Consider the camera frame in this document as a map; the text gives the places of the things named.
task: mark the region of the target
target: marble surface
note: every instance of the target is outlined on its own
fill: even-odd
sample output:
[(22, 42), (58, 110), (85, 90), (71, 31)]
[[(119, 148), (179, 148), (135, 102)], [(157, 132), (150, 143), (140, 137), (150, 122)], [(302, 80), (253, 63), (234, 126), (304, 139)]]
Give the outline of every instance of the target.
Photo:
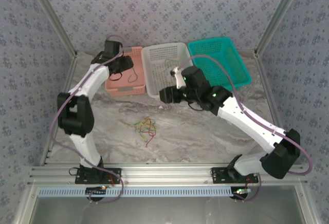
[[(79, 52), (71, 86), (89, 68), (93, 56)], [(254, 59), (243, 58), (252, 83), (239, 89), (243, 103), (272, 122), (268, 103)], [(206, 111), (193, 111), (186, 102), (163, 104), (147, 94), (112, 98), (99, 88), (92, 100), (96, 148), (105, 162), (229, 162), (237, 154), (261, 151), (260, 146), (231, 123)], [(156, 120), (154, 139), (145, 147), (129, 124), (145, 117)], [(59, 130), (57, 139), (74, 146)], [(48, 162), (78, 162), (71, 151), (54, 145)]]

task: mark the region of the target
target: pink basket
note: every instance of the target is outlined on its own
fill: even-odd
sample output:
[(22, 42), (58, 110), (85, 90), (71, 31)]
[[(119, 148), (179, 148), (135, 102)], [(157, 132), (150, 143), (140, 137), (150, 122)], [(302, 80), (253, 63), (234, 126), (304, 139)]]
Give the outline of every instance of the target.
[(110, 79), (120, 78), (120, 74), (114, 74), (105, 81), (105, 90), (113, 97), (137, 95), (145, 93), (145, 77), (143, 71), (143, 63), (141, 56), (142, 47), (131, 47), (124, 49), (124, 55), (129, 55), (134, 62), (134, 69), (129, 69), (122, 73), (122, 77), (118, 81), (111, 81)]

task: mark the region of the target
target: wall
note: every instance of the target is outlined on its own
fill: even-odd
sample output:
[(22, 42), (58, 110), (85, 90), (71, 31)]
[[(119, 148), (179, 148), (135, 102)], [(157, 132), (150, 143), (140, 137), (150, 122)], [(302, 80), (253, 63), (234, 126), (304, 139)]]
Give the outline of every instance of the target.
[(75, 49), (99, 51), (106, 36), (129, 46), (229, 36), (253, 49), (279, 0), (50, 0)]
[(329, 223), (329, 0), (294, 0), (261, 59), (286, 128), (311, 154), (310, 186)]
[(36, 0), (0, 3), (0, 223), (38, 165), (71, 57)]

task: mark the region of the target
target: plastic storage basket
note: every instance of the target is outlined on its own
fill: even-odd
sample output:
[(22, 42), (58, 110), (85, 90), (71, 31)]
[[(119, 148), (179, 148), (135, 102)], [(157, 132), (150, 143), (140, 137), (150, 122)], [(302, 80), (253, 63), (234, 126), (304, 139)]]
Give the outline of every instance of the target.
[[(251, 76), (230, 38), (211, 38), (190, 42), (188, 48), (191, 56), (206, 54), (221, 63), (236, 88), (251, 83)], [(202, 69), (211, 86), (221, 85), (232, 90), (223, 71), (210, 59), (196, 58), (193, 59), (193, 63)]]
[(118, 81), (110, 79), (120, 78), (120, 74), (114, 74), (105, 81), (105, 90), (113, 97), (136, 95), (145, 93), (145, 77), (141, 57), (142, 47), (125, 48), (124, 55), (129, 55), (134, 62), (134, 69), (126, 70)]
[[(159, 91), (176, 85), (170, 71), (190, 57), (184, 43), (166, 43), (142, 49), (142, 60), (146, 80), (146, 88), (150, 97), (159, 98)], [(184, 67), (192, 66), (190, 61)]]

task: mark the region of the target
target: black mounting plate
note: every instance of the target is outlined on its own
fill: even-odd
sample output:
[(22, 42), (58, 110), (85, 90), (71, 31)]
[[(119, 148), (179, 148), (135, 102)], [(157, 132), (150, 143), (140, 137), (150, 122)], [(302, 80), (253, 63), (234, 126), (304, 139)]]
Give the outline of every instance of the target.
[(232, 183), (251, 183), (247, 180), (247, 178), (250, 178), (252, 180), (252, 183), (258, 183), (258, 176), (257, 174), (249, 174), (247, 176), (240, 176), (237, 179), (232, 179), (228, 174), (227, 167), (213, 167), (210, 171), (212, 176), (212, 182), (214, 184), (232, 184)]
[[(116, 173), (117, 175), (119, 175), (121, 177), (122, 170), (120, 168), (116, 167), (116, 168), (105, 168), (105, 169), (107, 169), (109, 171), (113, 171), (114, 173)], [(112, 174), (104, 172), (104, 177), (102, 177), (98, 182), (95, 182), (95, 179), (93, 179), (92, 181), (89, 180), (88, 178), (84, 177), (81, 174), (80, 169), (77, 169), (76, 182), (75, 183), (76, 184), (103, 184), (103, 185), (109, 185), (109, 184), (112, 184), (111, 177), (113, 179), (113, 184), (120, 184), (120, 180)]]

